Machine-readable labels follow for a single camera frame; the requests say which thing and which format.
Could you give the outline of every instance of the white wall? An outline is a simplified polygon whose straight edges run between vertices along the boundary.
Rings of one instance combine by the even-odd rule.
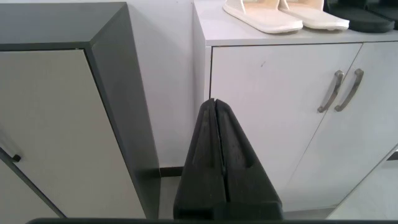
[[[101,2],[122,0],[0,0]],[[192,137],[192,0],[126,0],[161,167],[183,166]]]

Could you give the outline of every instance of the cabinet door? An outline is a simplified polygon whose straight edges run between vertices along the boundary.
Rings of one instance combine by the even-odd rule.
[[[23,224],[35,218],[58,216],[0,161],[0,223]]]
[[[398,42],[363,44],[284,192],[287,210],[338,205],[385,157],[398,138]],[[356,79],[351,101],[340,112]]]
[[[144,218],[82,50],[0,52],[0,141],[67,217]]]
[[[276,191],[324,113],[317,108],[361,44],[214,47],[211,97],[229,104]]]

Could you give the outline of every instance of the gray cabinet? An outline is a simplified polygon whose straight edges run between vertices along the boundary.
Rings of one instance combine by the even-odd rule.
[[[18,12],[0,13],[0,146],[22,157],[14,165],[39,189],[35,196],[21,187],[28,196],[15,203],[35,207],[21,220],[54,216],[51,209],[61,217],[156,218],[159,164],[126,3],[0,11]],[[22,184],[0,168],[2,181]],[[19,211],[10,203],[0,206],[13,221]]]

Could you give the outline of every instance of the slipper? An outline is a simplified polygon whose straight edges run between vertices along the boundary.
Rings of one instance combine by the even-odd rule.
[[[394,29],[398,29],[398,1],[381,0],[378,4],[368,4],[367,8],[371,12],[394,21]]]
[[[330,3],[330,0],[325,1],[325,11],[349,20],[348,28],[351,30],[384,33],[394,28],[394,21],[389,21],[365,10],[367,0],[339,0],[336,3]]]
[[[291,32],[303,27],[300,19],[278,10],[279,0],[226,0],[223,9],[259,31],[277,34]]]
[[[279,10],[303,20],[312,29],[346,30],[349,21],[323,12],[323,0],[280,0]]]

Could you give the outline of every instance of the cabinet top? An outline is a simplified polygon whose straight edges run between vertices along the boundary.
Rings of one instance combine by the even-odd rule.
[[[201,29],[206,46],[327,44],[398,41],[398,30],[366,34],[353,30],[327,31],[303,28],[294,33],[265,34],[224,12],[222,0],[195,0],[194,29]]]
[[[125,2],[0,4],[0,50],[89,43],[123,8]]]

